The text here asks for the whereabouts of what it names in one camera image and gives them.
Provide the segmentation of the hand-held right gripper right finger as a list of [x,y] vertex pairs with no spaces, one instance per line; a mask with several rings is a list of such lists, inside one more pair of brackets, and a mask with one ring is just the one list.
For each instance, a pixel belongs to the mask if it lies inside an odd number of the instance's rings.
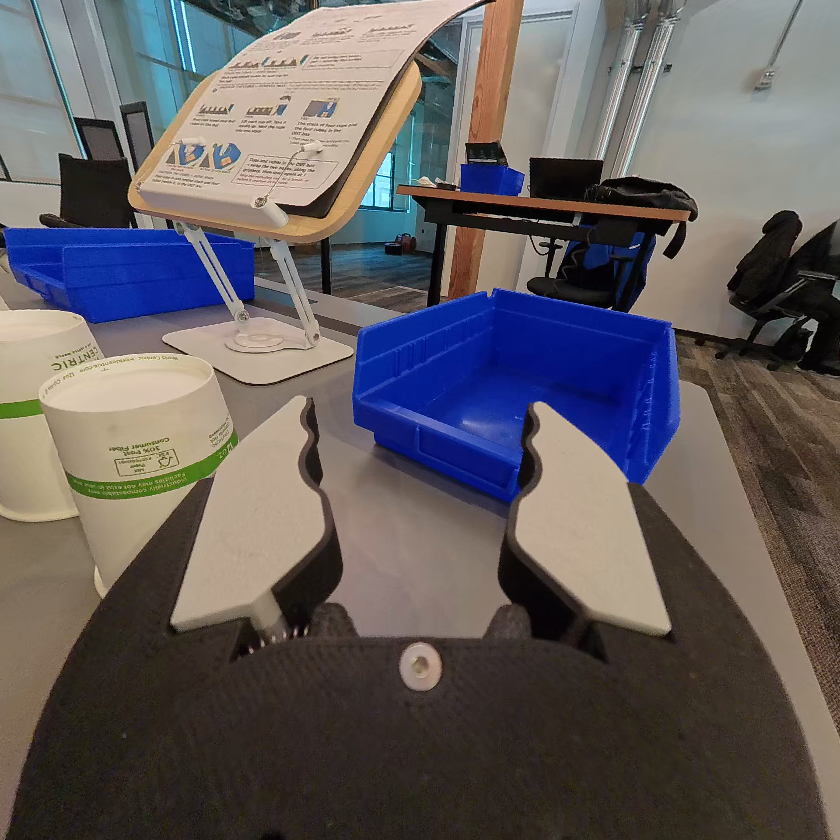
[[576,644],[603,623],[667,637],[672,623],[624,473],[546,402],[528,406],[521,446],[498,581],[532,636]]

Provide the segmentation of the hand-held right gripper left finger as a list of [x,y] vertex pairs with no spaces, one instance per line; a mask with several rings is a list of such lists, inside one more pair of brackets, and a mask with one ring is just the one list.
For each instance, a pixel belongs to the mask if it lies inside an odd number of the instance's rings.
[[216,469],[174,630],[245,619],[268,644],[304,634],[343,573],[322,478],[314,401],[296,395]]

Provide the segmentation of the white paper cup green band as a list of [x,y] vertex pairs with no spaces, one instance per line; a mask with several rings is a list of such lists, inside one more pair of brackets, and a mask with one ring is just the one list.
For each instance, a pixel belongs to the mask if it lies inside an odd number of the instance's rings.
[[20,522],[74,518],[40,387],[103,358],[85,319],[68,311],[1,312],[1,513]]
[[179,353],[96,360],[38,399],[104,597],[195,484],[238,444],[214,368]]

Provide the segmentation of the shallow blue plastic bin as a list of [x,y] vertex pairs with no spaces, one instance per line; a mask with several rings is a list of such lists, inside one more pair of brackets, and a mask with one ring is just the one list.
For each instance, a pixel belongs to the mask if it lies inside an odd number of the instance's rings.
[[92,323],[221,305],[187,239],[172,229],[9,227],[17,283]]

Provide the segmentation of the grey desk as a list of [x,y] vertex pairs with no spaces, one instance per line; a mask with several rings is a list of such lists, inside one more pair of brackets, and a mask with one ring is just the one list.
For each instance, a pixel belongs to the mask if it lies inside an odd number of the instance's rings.
[[[365,636],[474,637],[502,603],[508,507],[374,444],[353,421],[352,360],[267,386],[219,383],[249,434],[311,396],[343,555],[333,599]],[[680,384],[681,422],[645,488],[715,572],[771,656],[800,719],[838,838],[838,735],[708,393]],[[100,603],[79,520],[2,518],[1,837],[40,713]]]

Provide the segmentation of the deep blue plastic bin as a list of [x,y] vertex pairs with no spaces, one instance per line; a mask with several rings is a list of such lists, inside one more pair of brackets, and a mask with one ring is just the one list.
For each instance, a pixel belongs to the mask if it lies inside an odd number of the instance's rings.
[[505,502],[546,403],[643,485],[680,422],[665,321],[495,289],[362,328],[353,420],[383,447]]

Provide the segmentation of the white document stand wooden board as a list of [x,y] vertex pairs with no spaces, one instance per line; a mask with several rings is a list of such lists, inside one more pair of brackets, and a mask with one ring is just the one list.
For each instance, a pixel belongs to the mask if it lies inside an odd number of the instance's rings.
[[[129,188],[129,202],[142,214],[169,218],[183,226],[186,239],[202,261],[230,313],[225,322],[167,333],[163,342],[203,359],[238,382],[276,384],[346,360],[353,354],[349,345],[323,338],[293,264],[289,245],[310,244],[329,238],[350,221],[419,96],[421,73],[415,61],[410,60],[395,88],[388,94],[383,112],[360,148],[347,180],[325,217],[289,216],[278,207],[273,210],[269,210],[268,206],[254,207],[241,199],[225,199],[220,203],[178,197],[173,206],[165,206],[160,197],[152,197],[146,183],[151,179],[155,166],[165,160],[171,147],[180,139],[190,111],[219,75],[217,71],[204,79],[176,114],[136,172]],[[271,317],[249,315],[208,243],[205,228],[246,232],[269,243],[270,253],[280,268],[295,305],[300,327]]]

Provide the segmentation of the black jacket draped chair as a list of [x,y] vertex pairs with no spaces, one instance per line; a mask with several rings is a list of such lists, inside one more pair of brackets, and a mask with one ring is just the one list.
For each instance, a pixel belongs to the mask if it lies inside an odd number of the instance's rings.
[[790,269],[792,248],[801,231],[797,213],[778,212],[763,225],[759,242],[739,261],[727,286],[728,303],[751,318],[753,326],[746,339],[733,341],[718,351],[717,360],[756,350],[755,340],[763,328],[782,319],[791,319],[792,324],[768,351],[773,360],[768,368],[777,370],[783,361],[801,358],[804,344],[798,335],[806,321],[804,296],[821,284],[810,270]]
[[790,272],[814,271],[832,276],[799,289],[789,300],[793,308],[816,322],[808,350],[798,366],[804,371],[839,376],[839,300],[833,290],[839,272],[839,220],[808,239],[791,258]]

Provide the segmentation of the black bag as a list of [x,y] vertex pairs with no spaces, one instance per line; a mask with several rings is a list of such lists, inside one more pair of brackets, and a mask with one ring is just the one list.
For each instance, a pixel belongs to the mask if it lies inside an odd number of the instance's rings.
[[[607,179],[591,187],[585,195],[585,201],[687,211],[689,222],[694,222],[699,215],[695,199],[677,185],[653,181],[635,175]],[[664,257],[667,259],[674,259],[680,252],[686,241],[686,225],[687,223],[678,225],[674,237],[665,248]],[[596,248],[593,245],[587,253],[583,265],[587,269],[608,266],[611,253],[609,248],[604,249],[601,246]]]

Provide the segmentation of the black laptop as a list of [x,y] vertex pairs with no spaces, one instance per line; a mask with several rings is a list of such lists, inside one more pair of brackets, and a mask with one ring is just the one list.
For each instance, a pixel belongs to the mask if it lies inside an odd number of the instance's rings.
[[532,157],[528,168],[530,197],[581,202],[591,187],[600,184],[603,165],[600,159]]

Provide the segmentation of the black fabric chair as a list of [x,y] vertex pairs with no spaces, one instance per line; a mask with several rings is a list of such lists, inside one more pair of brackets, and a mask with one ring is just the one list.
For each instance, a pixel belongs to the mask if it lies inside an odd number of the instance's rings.
[[58,153],[59,213],[43,213],[48,228],[138,228],[128,193],[132,176],[125,158],[97,161]]

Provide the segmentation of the black mesh high-back chair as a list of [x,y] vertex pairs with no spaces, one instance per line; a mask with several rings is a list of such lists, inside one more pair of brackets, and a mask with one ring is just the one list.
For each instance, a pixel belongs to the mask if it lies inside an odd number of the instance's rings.
[[125,159],[117,126],[113,121],[75,117],[84,155],[91,161],[119,161]]
[[154,148],[154,135],[146,101],[135,101],[120,107],[131,162],[135,171],[146,161]]

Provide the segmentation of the printed instruction sheet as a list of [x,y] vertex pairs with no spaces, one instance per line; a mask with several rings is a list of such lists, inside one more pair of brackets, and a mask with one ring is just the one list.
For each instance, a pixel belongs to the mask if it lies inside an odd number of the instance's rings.
[[322,217],[393,88],[481,2],[321,7],[245,47],[185,105],[136,190],[168,218],[237,230]]

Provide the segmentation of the silver wall pipe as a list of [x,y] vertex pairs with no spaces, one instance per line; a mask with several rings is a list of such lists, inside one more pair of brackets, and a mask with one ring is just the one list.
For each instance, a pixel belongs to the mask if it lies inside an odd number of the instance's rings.
[[606,160],[622,99],[633,68],[637,45],[651,6],[651,1],[626,1],[624,3],[623,29],[618,40],[616,57],[610,68],[610,79],[592,147],[592,157],[597,160]]
[[659,3],[656,27],[654,28],[639,84],[627,117],[625,130],[618,146],[612,169],[613,178],[625,177],[631,174],[631,163],[633,162],[637,145],[642,135],[644,122],[658,84],[658,78],[665,65],[666,52],[685,5],[685,1],[662,1]]

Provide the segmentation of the grey wall conduit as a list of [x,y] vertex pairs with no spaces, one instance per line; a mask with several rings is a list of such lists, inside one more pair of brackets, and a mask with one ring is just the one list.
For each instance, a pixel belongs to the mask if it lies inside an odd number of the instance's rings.
[[795,1],[794,5],[791,9],[790,14],[785,20],[784,26],[780,32],[779,37],[777,38],[773,49],[770,53],[770,57],[766,63],[765,68],[762,70],[753,90],[755,92],[765,92],[772,88],[777,71],[778,71],[778,60],[781,55],[781,51],[784,47],[786,40],[788,39],[790,32],[793,28],[795,20],[797,19],[804,1]]

